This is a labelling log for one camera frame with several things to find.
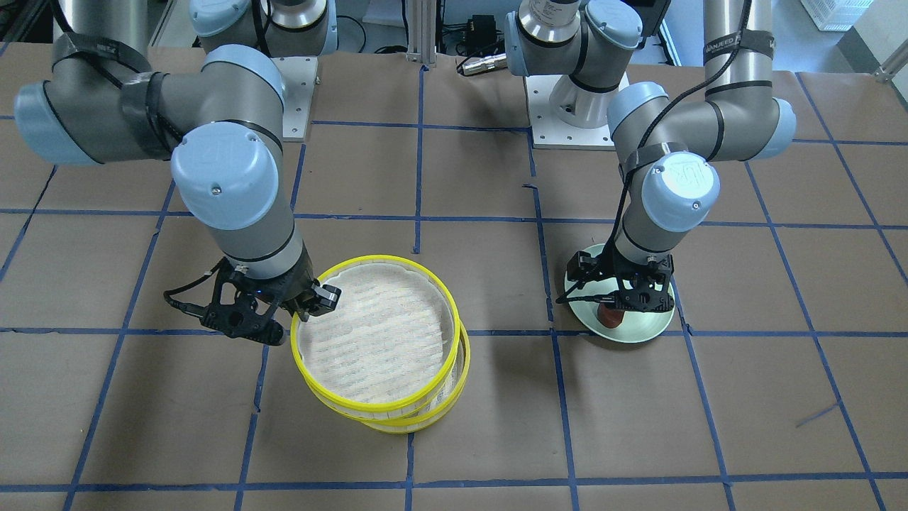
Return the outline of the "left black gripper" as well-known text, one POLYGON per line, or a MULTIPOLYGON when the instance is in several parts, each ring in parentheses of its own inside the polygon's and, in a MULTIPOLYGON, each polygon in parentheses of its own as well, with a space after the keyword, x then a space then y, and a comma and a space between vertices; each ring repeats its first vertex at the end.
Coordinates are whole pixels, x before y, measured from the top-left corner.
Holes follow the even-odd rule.
POLYGON ((565 301, 604 304, 606 308, 633 312, 664 313, 675 309, 669 290, 674 261, 668 253, 662 258, 651 256, 648 262, 636 264, 625 258, 616 247, 604 245, 594 255, 590 247, 578 251, 565 268, 565 301), (571 295, 593 282, 613 279, 616 289, 592 295, 571 295))

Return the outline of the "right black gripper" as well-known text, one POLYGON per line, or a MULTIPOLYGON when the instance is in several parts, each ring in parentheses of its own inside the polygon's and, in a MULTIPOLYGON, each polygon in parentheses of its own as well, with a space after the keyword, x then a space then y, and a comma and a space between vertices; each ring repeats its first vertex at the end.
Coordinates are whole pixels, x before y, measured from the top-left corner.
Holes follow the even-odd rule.
POLYGON ((340 288, 320 284, 312 276, 311 258, 302 252, 284 274, 266 280, 252 279, 237 271, 226 258, 214 266, 211 303, 200 310, 200 324, 230 339, 247 339, 267 346, 281 346, 284 327, 275 320, 278 309, 301 320, 334 312, 340 288))

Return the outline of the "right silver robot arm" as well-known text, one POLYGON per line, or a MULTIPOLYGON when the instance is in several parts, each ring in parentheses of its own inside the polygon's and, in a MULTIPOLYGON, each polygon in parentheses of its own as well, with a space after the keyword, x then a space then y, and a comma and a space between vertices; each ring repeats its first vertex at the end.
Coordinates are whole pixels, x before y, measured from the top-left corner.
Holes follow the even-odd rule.
POLYGON ((278 309, 307 320, 333 311, 340 289, 312 275, 311 259, 281 185, 288 78, 275 59, 337 46, 331 1, 192 1, 190 22, 206 56, 198 72, 155 71, 142 50, 110 30, 82 26, 57 1, 61 33, 52 79, 24 85, 14 122, 56 165, 165 160, 185 206, 223 252, 206 274, 208 304, 163 293, 204 327, 263 345, 283 343, 278 309))

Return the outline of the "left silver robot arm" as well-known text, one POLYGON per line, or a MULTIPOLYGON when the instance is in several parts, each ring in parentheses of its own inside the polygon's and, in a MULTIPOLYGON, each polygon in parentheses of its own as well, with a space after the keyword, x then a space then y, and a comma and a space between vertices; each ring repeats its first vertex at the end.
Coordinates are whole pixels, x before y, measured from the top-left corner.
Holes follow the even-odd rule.
POLYGON ((570 259, 559 304, 671 310, 671 250, 716 203, 713 162, 772 158, 797 129, 792 107, 773 93, 770 2, 704 2, 706 77, 675 99, 656 83, 620 85, 643 28, 623 1, 523 1, 506 17, 510 72, 558 75, 567 96, 553 106, 571 125, 607 125, 622 171, 609 240, 599 255, 570 259), (704 99, 690 101, 698 91, 704 99))

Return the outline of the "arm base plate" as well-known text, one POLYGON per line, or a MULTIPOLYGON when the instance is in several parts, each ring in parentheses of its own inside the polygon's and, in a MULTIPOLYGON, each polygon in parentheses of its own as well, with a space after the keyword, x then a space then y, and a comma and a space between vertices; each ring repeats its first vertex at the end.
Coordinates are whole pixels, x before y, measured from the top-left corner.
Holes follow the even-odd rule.
POLYGON ((534 148, 615 150, 607 107, 629 85, 627 75, 607 93, 583 90, 567 75, 525 77, 524 84, 534 148))
POLYGON ((281 71, 284 109, 282 141, 304 143, 311 126, 312 102, 319 83, 320 62, 316 56, 272 58, 281 71))

